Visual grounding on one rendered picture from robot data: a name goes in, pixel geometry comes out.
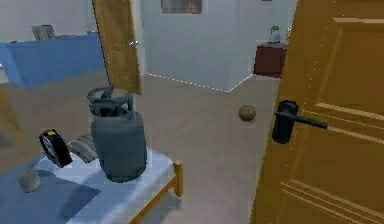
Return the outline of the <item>grey window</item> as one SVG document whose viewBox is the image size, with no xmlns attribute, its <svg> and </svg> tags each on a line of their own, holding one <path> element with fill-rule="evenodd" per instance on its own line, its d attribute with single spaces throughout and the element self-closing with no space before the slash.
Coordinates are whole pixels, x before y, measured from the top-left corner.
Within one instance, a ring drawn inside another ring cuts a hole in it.
<svg viewBox="0 0 384 224">
<path fill-rule="evenodd" d="M 161 0 L 163 13 L 191 13 L 202 12 L 202 0 Z"/>
</svg>

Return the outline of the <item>grey framed board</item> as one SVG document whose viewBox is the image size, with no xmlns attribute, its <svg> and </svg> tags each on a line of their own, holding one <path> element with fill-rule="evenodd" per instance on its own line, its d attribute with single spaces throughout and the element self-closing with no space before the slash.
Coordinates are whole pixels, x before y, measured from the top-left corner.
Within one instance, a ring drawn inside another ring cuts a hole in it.
<svg viewBox="0 0 384 224">
<path fill-rule="evenodd" d="M 55 37 L 52 25 L 32 26 L 31 29 L 36 40 L 53 39 Z"/>
</svg>

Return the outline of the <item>dark red cabinet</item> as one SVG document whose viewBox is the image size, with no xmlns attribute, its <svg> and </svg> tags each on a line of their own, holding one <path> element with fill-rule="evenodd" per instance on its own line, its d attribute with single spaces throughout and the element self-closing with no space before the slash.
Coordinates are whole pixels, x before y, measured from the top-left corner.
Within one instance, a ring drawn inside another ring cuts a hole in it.
<svg viewBox="0 0 384 224">
<path fill-rule="evenodd" d="M 280 78 L 282 75 L 287 45 L 264 43 L 257 47 L 254 73 L 256 75 Z"/>
</svg>

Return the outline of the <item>brown wooden room door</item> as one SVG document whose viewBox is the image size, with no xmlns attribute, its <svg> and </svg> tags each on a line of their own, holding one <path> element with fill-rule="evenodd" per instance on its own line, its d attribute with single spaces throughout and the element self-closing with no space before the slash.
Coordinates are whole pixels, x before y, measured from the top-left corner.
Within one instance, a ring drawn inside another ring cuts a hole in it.
<svg viewBox="0 0 384 224">
<path fill-rule="evenodd" d="M 384 224 L 384 0 L 298 0 L 250 224 Z"/>
</svg>

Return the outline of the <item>black round alarm clock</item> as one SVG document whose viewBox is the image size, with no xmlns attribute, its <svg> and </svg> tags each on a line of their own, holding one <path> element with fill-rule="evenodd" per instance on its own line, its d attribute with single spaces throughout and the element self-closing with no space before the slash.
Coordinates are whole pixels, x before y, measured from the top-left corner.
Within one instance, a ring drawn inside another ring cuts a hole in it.
<svg viewBox="0 0 384 224">
<path fill-rule="evenodd" d="M 66 142 L 55 129 L 47 129 L 39 135 L 39 141 L 47 158 L 63 168 L 72 162 Z"/>
</svg>

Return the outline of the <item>small grey cylinder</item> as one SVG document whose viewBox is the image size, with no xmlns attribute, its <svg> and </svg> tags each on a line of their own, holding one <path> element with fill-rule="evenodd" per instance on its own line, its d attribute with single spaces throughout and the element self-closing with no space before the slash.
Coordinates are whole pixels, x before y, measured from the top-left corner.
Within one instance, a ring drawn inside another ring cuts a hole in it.
<svg viewBox="0 0 384 224">
<path fill-rule="evenodd" d="M 33 192 L 41 185 L 40 177 L 33 167 L 22 170 L 17 180 L 25 193 Z"/>
</svg>

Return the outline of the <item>grey gas cylinder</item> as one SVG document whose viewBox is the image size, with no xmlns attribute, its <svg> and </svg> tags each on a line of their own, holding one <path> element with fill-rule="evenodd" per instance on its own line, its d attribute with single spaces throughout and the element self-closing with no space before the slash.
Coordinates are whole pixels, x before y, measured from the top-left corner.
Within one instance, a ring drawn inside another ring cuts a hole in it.
<svg viewBox="0 0 384 224">
<path fill-rule="evenodd" d="M 87 94 L 93 120 L 91 135 L 100 166 L 112 182 L 138 178 L 146 169 L 144 121 L 134 108 L 132 93 L 113 97 L 114 86 L 98 87 Z"/>
</svg>

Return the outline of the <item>brown ball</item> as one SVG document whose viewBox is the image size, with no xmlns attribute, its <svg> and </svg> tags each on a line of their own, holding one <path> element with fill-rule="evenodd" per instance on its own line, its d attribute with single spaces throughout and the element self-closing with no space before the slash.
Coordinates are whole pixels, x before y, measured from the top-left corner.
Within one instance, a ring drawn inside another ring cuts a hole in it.
<svg viewBox="0 0 384 224">
<path fill-rule="evenodd" d="M 242 105 L 239 108 L 238 115 L 243 121 L 252 121 L 256 117 L 256 109 L 252 105 Z"/>
</svg>

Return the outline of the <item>brown wooden open door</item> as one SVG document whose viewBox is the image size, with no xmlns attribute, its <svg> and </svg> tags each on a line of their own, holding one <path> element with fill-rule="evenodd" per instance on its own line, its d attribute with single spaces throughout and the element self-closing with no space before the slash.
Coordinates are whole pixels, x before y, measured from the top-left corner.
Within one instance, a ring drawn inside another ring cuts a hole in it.
<svg viewBox="0 0 384 224">
<path fill-rule="evenodd" d="M 108 81 L 116 88 L 142 94 L 132 0 L 92 0 Z"/>
</svg>

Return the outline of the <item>blue counter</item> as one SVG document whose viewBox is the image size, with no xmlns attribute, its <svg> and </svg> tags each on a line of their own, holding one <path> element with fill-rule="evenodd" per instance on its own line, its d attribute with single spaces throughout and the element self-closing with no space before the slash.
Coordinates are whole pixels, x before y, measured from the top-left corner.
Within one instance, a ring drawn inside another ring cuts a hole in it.
<svg viewBox="0 0 384 224">
<path fill-rule="evenodd" d="M 99 35 L 16 43 L 0 42 L 0 64 L 10 82 L 23 88 L 59 81 L 104 68 Z"/>
</svg>

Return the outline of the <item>wooden bed with blue sheet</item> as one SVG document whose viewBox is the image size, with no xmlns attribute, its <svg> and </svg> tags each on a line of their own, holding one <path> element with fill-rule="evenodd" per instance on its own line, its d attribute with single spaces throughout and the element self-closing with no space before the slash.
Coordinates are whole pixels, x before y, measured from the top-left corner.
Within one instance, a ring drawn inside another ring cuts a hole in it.
<svg viewBox="0 0 384 224">
<path fill-rule="evenodd" d="M 176 163 L 154 150 L 138 178 L 108 180 L 99 161 L 85 163 L 77 155 L 63 168 L 46 156 L 0 174 L 0 224 L 128 224 L 176 177 Z M 39 188 L 25 193 L 17 177 L 33 167 Z"/>
</svg>

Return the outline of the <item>grey striped cloth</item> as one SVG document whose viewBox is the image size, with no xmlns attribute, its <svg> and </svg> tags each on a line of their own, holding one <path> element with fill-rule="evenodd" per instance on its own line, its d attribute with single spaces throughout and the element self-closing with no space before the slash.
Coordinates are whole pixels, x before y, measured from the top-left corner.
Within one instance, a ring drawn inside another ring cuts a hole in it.
<svg viewBox="0 0 384 224">
<path fill-rule="evenodd" d="M 67 147 L 70 152 L 76 154 L 85 163 L 90 163 L 98 158 L 96 146 L 90 133 L 70 141 Z"/>
</svg>

